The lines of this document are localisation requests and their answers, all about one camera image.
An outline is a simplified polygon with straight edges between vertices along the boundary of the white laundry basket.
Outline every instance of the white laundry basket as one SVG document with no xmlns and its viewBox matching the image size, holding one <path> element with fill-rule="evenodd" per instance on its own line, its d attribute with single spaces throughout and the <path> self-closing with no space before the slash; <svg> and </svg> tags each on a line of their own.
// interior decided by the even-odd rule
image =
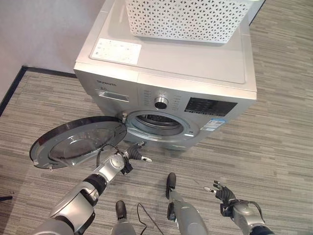
<svg viewBox="0 0 313 235">
<path fill-rule="evenodd" d="M 256 0 L 125 0 L 135 36 L 227 43 Z"/>
</svg>

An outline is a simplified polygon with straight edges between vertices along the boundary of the black cable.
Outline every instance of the black cable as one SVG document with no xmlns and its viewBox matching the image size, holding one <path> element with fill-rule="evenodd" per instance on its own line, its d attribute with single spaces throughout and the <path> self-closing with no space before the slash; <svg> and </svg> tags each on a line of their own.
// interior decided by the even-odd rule
<svg viewBox="0 0 313 235">
<path fill-rule="evenodd" d="M 123 153 L 118 149 L 118 147 L 116 147 L 114 144 L 106 143 L 106 144 L 102 145 L 101 148 L 100 148 L 99 151 L 98 151 L 97 159 L 96 159 L 96 167 L 98 167 L 98 166 L 100 165 L 100 154 L 101 154 L 101 152 L 103 151 L 103 148 L 104 148 L 105 146 L 108 146 L 108 145 L 114 147 L 114 148 L 117 150 L 117 152 L 118 152 L 121 156 L 123 156 Z"/>
<path fill-rule="evenodd" d="M 142 222 L 142 221 L 140 220 L 140 216 L 139 216 L 139 212 L 138 212 L 138 207 L 139 207 L 139 205 L 143 208 L 143 210 L 146 212 L 147 216 L 151 219 L 151 221 L 154 223 L 154 225 L 157 227 L 157 229 L 160 231 L 160 233 L 161 233 L 162 235 L 164 235 L 164 233 L 162 232 L 162 230 L 158 227 L 158 225 L 156 224 L 156 222 L 151 218 L 151 216 L 150 216 L 149 213 L 146 211 L 146 209 L 144 208 L 144 206 L 143 206 L 141 203 L 138 203 L 138 204 L 137 204 L 138 220 L 139 220 L 139 222 L 140 222 L 141 224 L 143 224 L 143 225 L 145 226 L 145 228 L 141 231 L 140 235 L 143 234 L 143 232 L 146 230 L 146 228 L 148 227 L 148 225 L 145 224 L 144 222 Z"/>
<path fill-rule="evenodd" d="M 0 202 L 6 201 L 6 200 L 12 200 L 12 196 L 7 196 L 7 197 L 0 197 Z"/>
<path fill-rule="evenodd" d="M 259 206 L 259 204 L 257 204 L 256 202 L 254 201 L 247 201 L 248 204 L 253 204 L 255 205 L 255 207 L 258 209 L 259 213 L 260 213 L 260 216 L 261 216 L 261 219 L 263 220 L 263 222 L 265 223 L 264 219 L 263 219 L 263 213 L 262 213 L 262 209 L 261 207 Z"/>
</svg>

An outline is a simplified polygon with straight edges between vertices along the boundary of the washing machine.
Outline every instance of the washing machine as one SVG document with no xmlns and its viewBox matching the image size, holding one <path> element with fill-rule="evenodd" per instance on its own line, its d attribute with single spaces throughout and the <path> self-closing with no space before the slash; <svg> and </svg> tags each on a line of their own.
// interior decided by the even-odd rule
<svg viewBox="0 0 313 235">
<path fill-rule="evenodd" d="M 106 0 L 74 71 L 103 112 L 41 136 L 39 168 L 92 159 L 106 143 L 144 141 L 185 150 L 256 101 L 248 19 L 227 44 L 135 37 L 123 0 Z"/>
</svg>

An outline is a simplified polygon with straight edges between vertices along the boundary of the control knob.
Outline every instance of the control knob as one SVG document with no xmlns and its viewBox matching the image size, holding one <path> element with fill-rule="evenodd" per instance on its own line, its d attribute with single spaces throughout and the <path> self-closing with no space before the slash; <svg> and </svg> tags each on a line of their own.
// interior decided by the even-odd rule
<svg viewBox="0 0 313 235">
<path fill-rule="evenodd" d="M 168 100 L 164 97 L 155 98 L 155 107 L 157 109 L 166 109 L 168 105 Z"/>
</svg>

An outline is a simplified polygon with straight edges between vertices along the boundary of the door glass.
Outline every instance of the door glass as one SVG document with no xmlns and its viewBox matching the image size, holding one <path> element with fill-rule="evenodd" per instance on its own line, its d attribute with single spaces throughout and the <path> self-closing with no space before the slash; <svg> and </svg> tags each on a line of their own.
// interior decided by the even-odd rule
<svg viewBox="0 0 313 235">
<path fill-rule="evenodd" d="M 114 137 L 110 129 L 90 129 L 77 133 L 55 145 L 49 152 L 49 158 L 74 166 L 88 161 L 97 155 L 98 149 Z"/>
</svg>

